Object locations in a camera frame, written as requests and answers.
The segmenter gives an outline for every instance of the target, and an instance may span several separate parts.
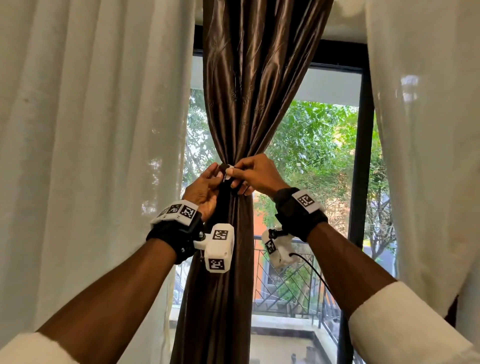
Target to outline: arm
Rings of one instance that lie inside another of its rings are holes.
[[[199,206],[205,222],[216,205],[222,175],[211,165],[183,199]],[[52,316],[38,332],[56,341],[79,363],[115,363],[150,310],[176,260],[164,241],[150,239],[130,258],[92,283]]]
[[[270,198],[289,186],[265,155],[242,159],[227,175]],[[397,282],[326,222],[307,241],[331,293],[349,318],[350,336],[368,364],[479,364],[473,345],[405,284]]]

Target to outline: white sleeve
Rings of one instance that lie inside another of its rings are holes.
[[[362,304],[349,321],[367,364],[480,364],[480,354],[402,282]]]
[[[20,334],[0,350],[0,364],[78,364],[40,333]]]

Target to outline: person's right hand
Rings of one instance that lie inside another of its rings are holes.
[[[257,190],[273,198],[278,190],[290,187],[278,173],[273,161],[265,154],[241,159],[234,167],[228,168],[226,174],[235,178],[232,188],[244,181],[240,192],[243,190],[249,194],[248,191]]]

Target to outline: wrist strap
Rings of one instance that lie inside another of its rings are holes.
[[[177,254],[175,264],[180,264],[195,253],[193,240],[198,240],[203,232],[202,214],[197,209],[196,204],[186,200],[169,205],[151,221],[152,229],[146,240],[166,242]]]
[[[303,242],[307,242],[307,237],[315,226],[328,222],[320,205],[306,190],[284,188],[276,193],[273,201],[277,209],[275,216],[282,224],[282,230],[297,236]]]

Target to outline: window frame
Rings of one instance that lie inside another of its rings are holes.
[[[201,25],[195,26],[193,55],[203,56],[203,27]],[[375,111],[367,45],[322,39],[310,64],[310,68],[361,74],[348,239],[362,249]],[[351,364],[353,362],[353,352],[348,330],[348,319],[342,313],[338,338],[337,364]]]

